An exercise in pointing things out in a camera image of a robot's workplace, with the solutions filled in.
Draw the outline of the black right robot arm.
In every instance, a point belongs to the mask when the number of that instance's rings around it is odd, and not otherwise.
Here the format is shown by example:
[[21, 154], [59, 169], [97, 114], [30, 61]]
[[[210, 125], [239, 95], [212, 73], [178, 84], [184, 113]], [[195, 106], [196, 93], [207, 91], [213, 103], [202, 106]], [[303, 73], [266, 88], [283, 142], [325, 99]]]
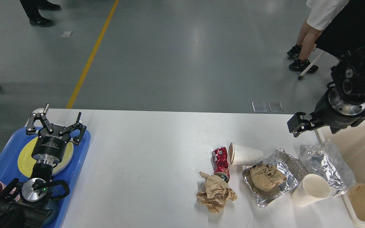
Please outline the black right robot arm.
[[297, 112], [287, 122], [294, 137], [324, 126], [334, 134], [365, 120], [365, 45], [342, 55], [331, 68], [331, 76], [333, 81], [327, 84], [315, 110], [310, 114]]

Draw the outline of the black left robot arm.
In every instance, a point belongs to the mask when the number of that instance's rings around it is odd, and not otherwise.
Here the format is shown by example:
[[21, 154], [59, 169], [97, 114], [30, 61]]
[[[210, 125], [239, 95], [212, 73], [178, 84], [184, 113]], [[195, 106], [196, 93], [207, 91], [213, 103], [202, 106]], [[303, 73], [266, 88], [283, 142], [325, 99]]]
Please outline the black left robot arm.
[[0, 228], [42, 228], [53, 214], [60, 213], [48, 205], [66, 198], [77, 180], [74, 174], [69, 179], [54, 177], [53, 170], [63, 161], [70, 143], [82, 144], [87, 127], [80, 120], [81, 112], [74, 124], [62, 126], [49, 122], [48, 110], [49, 104], [29, 116], [25, 133], [36, 136], [31, 153], [35, 164], [28, 180], [13, 178], [0, 192]]

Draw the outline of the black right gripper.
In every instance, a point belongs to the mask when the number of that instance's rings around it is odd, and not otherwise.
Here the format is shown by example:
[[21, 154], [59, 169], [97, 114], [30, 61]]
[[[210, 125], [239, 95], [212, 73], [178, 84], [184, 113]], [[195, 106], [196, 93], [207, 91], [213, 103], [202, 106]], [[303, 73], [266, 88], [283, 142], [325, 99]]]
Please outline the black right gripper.
[[314, 112], [296, 112], [287, 122], [294, 137], [305, 131], [329, 126], [332, 134], [349, 126], [356, 127], [365, 120], [365, 96], [342, 97], [337, 88], [329, 88], [317, 102]]

